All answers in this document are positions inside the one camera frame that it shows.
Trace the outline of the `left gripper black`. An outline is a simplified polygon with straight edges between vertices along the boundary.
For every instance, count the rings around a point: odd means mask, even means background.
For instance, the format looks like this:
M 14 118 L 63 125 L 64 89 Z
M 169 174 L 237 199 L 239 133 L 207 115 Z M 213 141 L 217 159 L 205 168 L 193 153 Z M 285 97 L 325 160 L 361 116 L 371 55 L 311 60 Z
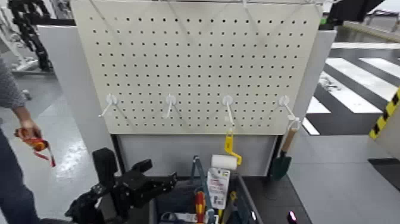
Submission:
M 151 179 L 137 170 L 131 170 L 117 177 L 115 183 L 115 204 L 117 208 L 140 208 L 152 199 L 171 192 L 177 183 L 177 173 L 167 176 L 154 176 Z

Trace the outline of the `person's bare hand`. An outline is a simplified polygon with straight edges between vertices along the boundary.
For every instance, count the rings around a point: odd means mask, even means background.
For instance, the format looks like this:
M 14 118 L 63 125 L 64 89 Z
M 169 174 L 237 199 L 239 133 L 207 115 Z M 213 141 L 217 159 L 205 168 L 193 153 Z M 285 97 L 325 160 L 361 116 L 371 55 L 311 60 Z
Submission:
M 32 119 L 20 120 L 18 135 L 23 139 L 42 138 L 41 129 Z

